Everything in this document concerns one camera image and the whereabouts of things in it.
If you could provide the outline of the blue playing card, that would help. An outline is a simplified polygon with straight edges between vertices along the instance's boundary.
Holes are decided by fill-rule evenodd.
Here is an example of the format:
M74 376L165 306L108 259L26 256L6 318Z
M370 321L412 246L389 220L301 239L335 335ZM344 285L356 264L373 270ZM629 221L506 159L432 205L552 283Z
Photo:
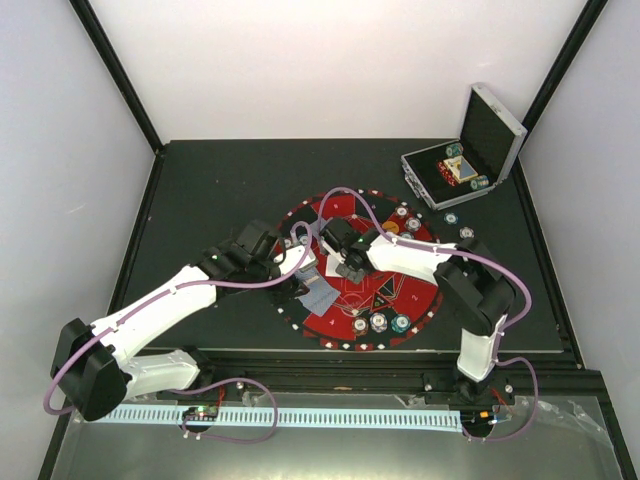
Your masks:
M322 277L318 277L307 287L308 292L299 301L305 309L318 317L324 316L340 296L340 292Z
M310 229L312 232L312 236L313 238L317 241L320 242L321 241L321 230L323 228L322 222L319 220L316 220L314 222L312 222L310 224Z

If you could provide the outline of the orange big blind button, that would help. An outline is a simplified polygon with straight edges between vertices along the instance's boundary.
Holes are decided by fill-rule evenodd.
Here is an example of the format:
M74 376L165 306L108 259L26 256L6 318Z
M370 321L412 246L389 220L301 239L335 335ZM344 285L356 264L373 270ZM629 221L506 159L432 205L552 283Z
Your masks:
M398 234L400 231L399 225L393 221L387 221L382 224L382 228L390 233Z

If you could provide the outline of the clear round dealer button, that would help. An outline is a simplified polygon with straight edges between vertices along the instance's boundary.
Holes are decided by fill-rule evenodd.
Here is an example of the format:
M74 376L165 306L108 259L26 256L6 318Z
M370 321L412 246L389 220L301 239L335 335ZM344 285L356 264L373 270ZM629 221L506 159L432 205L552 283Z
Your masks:
M366 301L355 293L345 294L340 299L344 312L352 317L357 317L366 304Z

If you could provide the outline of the black triangular marker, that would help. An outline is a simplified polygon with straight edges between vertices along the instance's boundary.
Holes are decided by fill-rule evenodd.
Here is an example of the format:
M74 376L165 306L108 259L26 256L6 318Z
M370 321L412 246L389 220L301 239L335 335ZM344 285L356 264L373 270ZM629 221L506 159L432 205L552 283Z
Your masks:
M376 291L373 293L371 298L370 311L372 313L378 312L390 308L392 305L393 301L391 299Z

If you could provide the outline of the grey white chip stack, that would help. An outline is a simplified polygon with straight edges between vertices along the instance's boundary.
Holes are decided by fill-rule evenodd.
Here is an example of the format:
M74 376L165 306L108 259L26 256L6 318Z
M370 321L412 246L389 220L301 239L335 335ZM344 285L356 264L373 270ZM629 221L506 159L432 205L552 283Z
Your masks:
M460 229L459 235L462 239L473 238L474 231L469 227L463 227Z

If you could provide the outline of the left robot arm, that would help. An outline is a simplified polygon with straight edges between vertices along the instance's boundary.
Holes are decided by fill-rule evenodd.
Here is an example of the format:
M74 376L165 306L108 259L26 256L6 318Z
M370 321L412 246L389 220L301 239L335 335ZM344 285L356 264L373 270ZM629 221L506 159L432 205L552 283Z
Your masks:
M290 240L259 221L184 266L172 278L121 310L89 324L73 319L60 331L43 400L51 415L77 411L99 420L123 401L164 390L193 399L214 388L213 372L193 350L143 356L141 350L192 314L229 294L272 290L292 294L296 273L314 265L308 242Z

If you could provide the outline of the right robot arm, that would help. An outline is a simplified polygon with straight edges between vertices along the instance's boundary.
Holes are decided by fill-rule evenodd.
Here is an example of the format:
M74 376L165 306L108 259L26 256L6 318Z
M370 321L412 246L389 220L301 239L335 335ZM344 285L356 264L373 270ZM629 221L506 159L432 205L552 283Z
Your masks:
M336 272L354 283L374 272L400 273L438 287L443 306L461 326L452 390L467 405L491 390L499 329L506 323L515 290L488 259L466 244L438 244L368 231L333 247Z

